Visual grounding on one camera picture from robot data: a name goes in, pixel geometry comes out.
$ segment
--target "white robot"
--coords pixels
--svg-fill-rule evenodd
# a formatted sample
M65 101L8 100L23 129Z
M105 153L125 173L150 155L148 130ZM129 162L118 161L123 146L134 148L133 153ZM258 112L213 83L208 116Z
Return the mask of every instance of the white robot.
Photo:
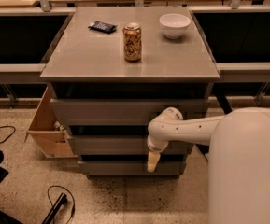
M209 146L209 224L270 223L270 109L183 120L173 108L149 124L148 170L169 141Z

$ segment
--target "drawer front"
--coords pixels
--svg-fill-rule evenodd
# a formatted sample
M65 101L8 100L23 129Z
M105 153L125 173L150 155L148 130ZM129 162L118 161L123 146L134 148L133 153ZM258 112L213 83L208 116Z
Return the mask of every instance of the drawer front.
M186 166L185 161L159 162L156 171L147 171L147 162L142 160L131 161L79 161L79 167L85 175L182 175Z
M77 155L147 155L146 137L68 137L73 152ZM164 154L188 155L192 152L192 144L172 141Z
M208 83L52 82L60 99L204 99Z
M169 106L178 108L185 119L201 118L209 105L208 100L52 99L50 103L57 119L66 127L70 125L147 126L153 118Z

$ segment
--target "gray cabinet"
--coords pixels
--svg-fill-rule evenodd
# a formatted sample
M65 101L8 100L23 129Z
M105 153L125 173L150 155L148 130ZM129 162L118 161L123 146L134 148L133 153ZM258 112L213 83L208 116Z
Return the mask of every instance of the gray cabinet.
M165 13L191 16L185 7L79 7L41 74L87 176L179 176L185 169L192 144L171 142L156 172L147 172L148 124L168 106L185 119L201 118L219 73L194 23L178 40L162 35ZM117 32L90 31L92 21L118 24ZM121 29L131 21L143 31L138 63L122 53Z

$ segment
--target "small black object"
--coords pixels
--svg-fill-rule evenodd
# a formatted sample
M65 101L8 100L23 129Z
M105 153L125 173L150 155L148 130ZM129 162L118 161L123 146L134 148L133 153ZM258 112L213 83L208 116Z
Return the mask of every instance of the small black object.
M48 215L45 217L44 221L42 222L42 224L49 224L53 221L55 215L57 214L57 212L59 211L60 207L67 203L67 195L64 193L61 193L59 198L57 199L55 205L52 206L52 208L50 209Z
M111 34L116 31L117 25L96 21L93 25L89 26L88 28L93 29L98 32Z

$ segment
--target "terrazzo floor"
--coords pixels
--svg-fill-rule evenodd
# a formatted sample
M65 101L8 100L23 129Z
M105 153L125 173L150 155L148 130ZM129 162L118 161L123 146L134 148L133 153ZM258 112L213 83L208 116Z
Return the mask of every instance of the terrazzo floor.
M250 99L230 99L233 109L256 106ZM46 158L27 130L36 112L37 102L11 108L0 101L0 126L13 125L16 132L0 144L4 152L1 166L9 171L0 184L0 210L22 223L42 223L50 210L47 191L60 185L71 191L76 211L73 224L145 224L188 223L207 224L208 164L199 149L194 147L187 159L187 167L179 179L164 177L107 177L87 179L78 168L78 160ZM270 99L263 102L270 107ZM208 116L222 114L212 99ZM0 140L10 130L0 131ZM61 189L52 189L55 201ZM55 218L56 224L66 223L70 217L72 199Z

